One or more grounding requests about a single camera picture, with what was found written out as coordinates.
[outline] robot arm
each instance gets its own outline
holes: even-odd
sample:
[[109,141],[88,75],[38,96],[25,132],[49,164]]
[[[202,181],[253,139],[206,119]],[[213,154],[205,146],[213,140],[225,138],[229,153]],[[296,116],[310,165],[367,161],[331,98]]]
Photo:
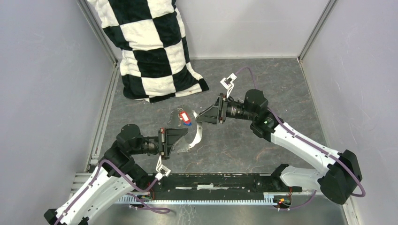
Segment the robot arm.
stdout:
[[[252,190],[257,190],[261,195],[275,187],[278,191],[285,187],[321,190],[327,198],[338,204],[344,204],[349,196],[355,195],[353,191],[362,180],[355,154],[349,150],[340,153],[298,133],[268,109],[268,100],[264,98],[262,91],[247,91],[243,103],[220,94],[216,103],[200,113],[196,121],[217,124],[224,123],[227,117],[250,120],[252,122],[250,128],[258,137],[285,147],[314,167],[314,169],[303,169],[282,164],[269,179],[260,174],[248,178],[245,187],[252,185]],[[89,180],[63,206],[48,210],[44,215],[46,220],[51,225],[92,224],[98,215],[123,195],[131,194],[133,190],[144,195],[158,180],[169,176],[170,170],[161,161],[170,158],[174,145],[187,132],[186,128],[161,128],[157,136],[143,137],[137,125],[124,126]],[[159,160],[156,165],[158,173],[152,176],[146,173],[132,158],[135,154],[158,154]],[[191,179],[197,175],[193,177],[184,175],[184,179],[189,181],[180,177],[174,180],[171,180],[171,177],[165,179],[169,179],[170,183],[182,182],[186,185],[192,183]],[[199,174],[199,176],[207,176],[215,182],[218,182],[220,177],[211,174]],[[257,182],[257,179],[267,179],[267,182],[266,184]],[[241,190],[227,187],[225,191],[235,194]]]
[[[44,217],[51,225],[87,225],[119,198],[134,189],[144,195],[170,170],[162,163],[188,129],[161,128],[158,136],[143,137],[135,124],[124,126],[91,177],[63,206],[49,209]],[[159,154],[155,179],[148,176],[131,155]]]
[[268,100],[260,90],[247,91],[243,103],[220,94],[196,120],[223,124],[227,117],[252,121],[250,129],[258,137],[290,150],[315,168],[286,167],[280,178],[289,187],[321,190],[331,201],[344,204],[362,180],[354,153],[330,149],[294,130],[268,109]]

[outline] red tag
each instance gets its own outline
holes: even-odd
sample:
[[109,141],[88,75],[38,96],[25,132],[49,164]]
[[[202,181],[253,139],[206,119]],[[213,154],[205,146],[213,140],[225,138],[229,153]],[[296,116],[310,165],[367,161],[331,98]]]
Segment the red tag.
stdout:
[[189,124],[191,122],[191,120],[188,117],[188,114],[185,111],[182,111],[180,113],[180,117],[183,118],[184,123]]

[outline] black and white checkered cushion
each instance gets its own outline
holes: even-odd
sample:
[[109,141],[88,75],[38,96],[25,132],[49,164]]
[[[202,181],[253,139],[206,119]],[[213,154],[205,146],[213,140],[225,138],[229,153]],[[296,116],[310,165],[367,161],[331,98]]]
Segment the black and white checkered cushion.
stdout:
[[122,49],[124,95],[157,102],[209,90],[191,66],[176,0],[88,0]]

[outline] white wall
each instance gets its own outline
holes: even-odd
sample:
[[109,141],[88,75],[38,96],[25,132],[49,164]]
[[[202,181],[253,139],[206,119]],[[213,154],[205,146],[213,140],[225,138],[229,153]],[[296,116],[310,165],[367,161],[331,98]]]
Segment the white wall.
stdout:
[[332,148],[353,150],[364,225],[397,224],[398,1],[340,0],[303,67]]
[[44,225],[83,171],[111,62],[73,0],[0,3],[0,224]]
[[[295,58],[327,2],[177,0],[176,5],[185,22],[191,58]],[[120,50],[113,49],[121,58]]]

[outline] speckled gray floor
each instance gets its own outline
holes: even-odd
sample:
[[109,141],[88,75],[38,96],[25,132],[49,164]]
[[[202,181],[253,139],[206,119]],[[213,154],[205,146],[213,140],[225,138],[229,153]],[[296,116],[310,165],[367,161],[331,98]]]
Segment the speckled gray floor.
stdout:
[[[215,102],[220,92],[226,93],[220,80],[244,66],[252,68],[259,89],[264,91],[269,106],[279,117],[297,131],[324,144],[313,102],[296,59],[192,60],[192,66],[205,78],[210,91],[155,104],[125,98],[119,79],[101,153],[112,145],[125,124],[135,123],[144,136],[152,136],[157,135],[160,127],[167,126],[171,111],[179,105],[189,105],[201,112]],[[250,74],[244,71],[238,75],[231,95],[235,100],[243,99],[246,91],[252,88]],[[249,126],[249,121],[230,118],[223,125],[204,124],[201,143],[190,152],[173,152],[164,164],[173,173],[270,173],[281,163],[311,168],[288,150],[256,137]],[[134,159],[147,172],[154,172],[156,156],[140,155]]]

